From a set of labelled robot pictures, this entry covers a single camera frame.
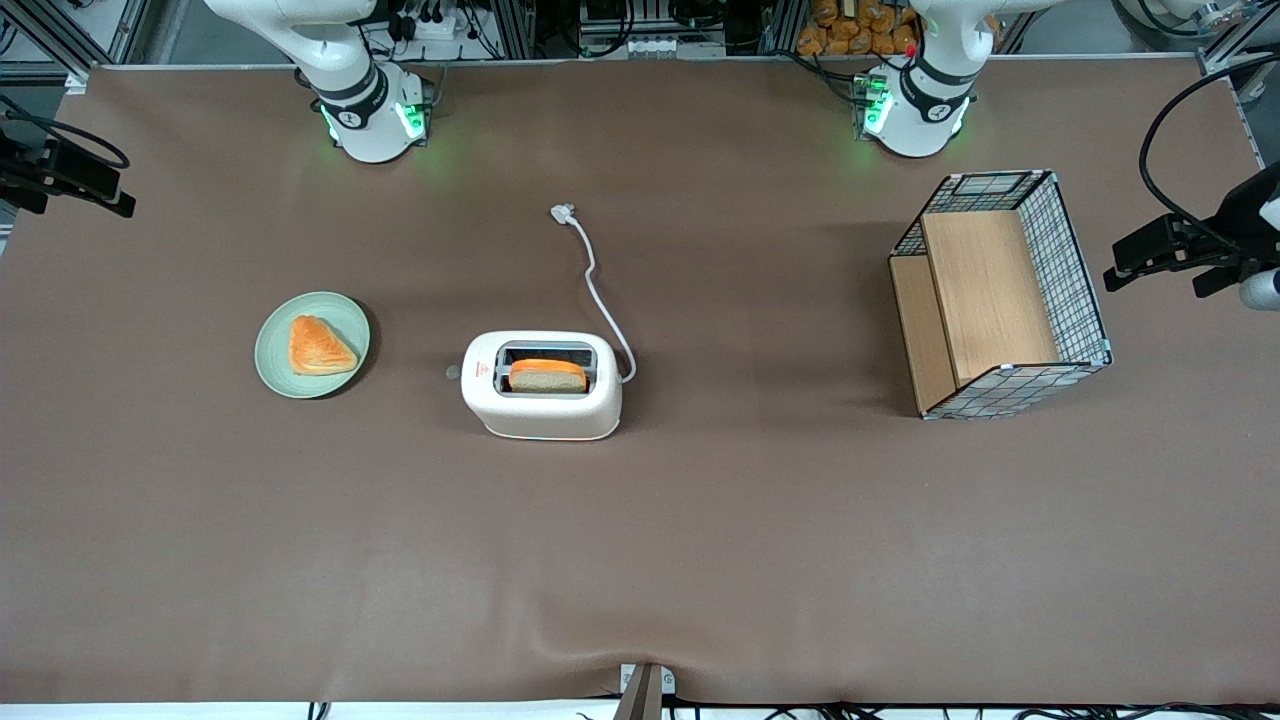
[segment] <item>pastry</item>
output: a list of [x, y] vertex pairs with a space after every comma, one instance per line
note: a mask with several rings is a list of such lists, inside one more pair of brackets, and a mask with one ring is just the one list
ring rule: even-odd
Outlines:
[[289, 365], [298, 375], [335, 375], [356, 369], [356, 354], [315, 315], [298, 315], [289, 325]]
[[991, 40], [993, 46], [1000, 47], [1001, 31], [1004, 28], [1001, 27], [1000, 20], [996, 19], [996, 15], [987, 15], [987, 27], [991, 28], [991, 33], [995, 36]]
[[586, 392], [586, 373], [564, 360], [516, 360], [507, 382], [512, 392]]
[[842, 19], [836, 20], [829, 32], [832, 40], [852, 40], [860, 29], [858, 20]]
[[796, 53], [812, 56], [820, 55], [822, 46], [827, 44], [827, 31], [820, 27], [808, 26], [800, 31], [800, 40], [796, 41]]
[[906, 54], [906, 51], [915, 45], [915, 31], [911, 26], [899, 26], [893, 29], [893, 51], [899, 55]]
[[840, 6], [836, 0], [814, 0], [813, 19], [822, 27], [831, 27], [831, 23], [840, 19]]
[[872, 53], [878, 53], [881, 55], [893, 54], [893, 38], [888, 35], [881, 32], [872, 36]]
[[868, 50], [872, 49], [872, 33], [869, 31], [861, 31], [849, 41], [849, 54], [850, 55], [865, 55]]
[[881, 5], [878, 0], [861, 0], [858, 4], [858, 24], [872, 32], [888, 32], [893, 27], [893, 9]]

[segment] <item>white toaster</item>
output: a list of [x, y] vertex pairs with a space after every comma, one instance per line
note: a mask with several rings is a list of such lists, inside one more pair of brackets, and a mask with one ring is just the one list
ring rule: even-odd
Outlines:
[[[586, 373], [585, 393], [512, 392], [511, 365], [567, 360]], [[600, 439], [622, 416], [622, 379], [613, 348], [588, 333], [498, 331], [471, 341], [462, 360], [462, 400], [489, 432], [516, 439]]]

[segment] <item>white power cord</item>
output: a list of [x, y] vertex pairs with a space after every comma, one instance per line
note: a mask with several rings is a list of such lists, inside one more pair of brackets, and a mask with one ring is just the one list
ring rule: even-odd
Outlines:
[[595, 306], [600, 309], [600, 314], [604, 315], [605, 320], [608, 320], [609, 327], [613, 328], [613, 334], [618, 338], [618, 342], [622, 343], [622, 350], [627, 354], [628, 372], [626, 375], [622, 375], [622, 382], [631, 382], [631, 378], [636, 377], [636, 356], [631, 352], [631, 343], [627, 342], [622, 331], [618, 329], [618, 324], [613, 322], [613, 315], [609, 314], [609, 309], [605, 307], [604, 301], [600, 300], [600, 293], [595, 291], [595, 282], [591, 281], [591, 273], [595, 272], [595, 250], [591, 249], [591, 238], [586, 237], [586, 231], [582, 229], [582, 224], [573, 217], [572, 205], [564, 204], [552, 208], [552, 217], [556, 218], [556, 222], [562, 225], [573, 225], [577, 234], [582, 236], [582, 245], [586, 246], [586, 259], [589, 261], [586, 272], [582, 273], [582, 279], [586, 281], [586, 290], [591, 292], [591, 300], [595, 301]]

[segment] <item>wooden panel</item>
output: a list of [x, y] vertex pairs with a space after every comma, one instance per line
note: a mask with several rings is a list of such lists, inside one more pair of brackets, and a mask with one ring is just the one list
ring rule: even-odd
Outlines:
[[1018, 213], [931, 213], [922, 224], [956, 384], [1006, 363], [1056, 363]]
[[915, 406], [923, 415], [956, 391], [933, 273], [924, 255], [890, 258], [888, 269], [893, 275], [897, 315], [902, 320]]

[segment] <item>green plate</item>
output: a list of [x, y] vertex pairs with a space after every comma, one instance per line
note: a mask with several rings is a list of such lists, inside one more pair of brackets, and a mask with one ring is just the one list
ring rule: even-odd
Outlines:
[[[337, 375], [298, 375], [289, 365], [289, 327], [298, 315], [315, 315], [333, 329], [356, 354], [356, 369]], [[284, 397], [320, 397], [347, 384], [365, 364], [369, 354], [369, 318], [346, 295], [308, 292], [275, 309], [257, 332], [253, 364], [266, 387]]]

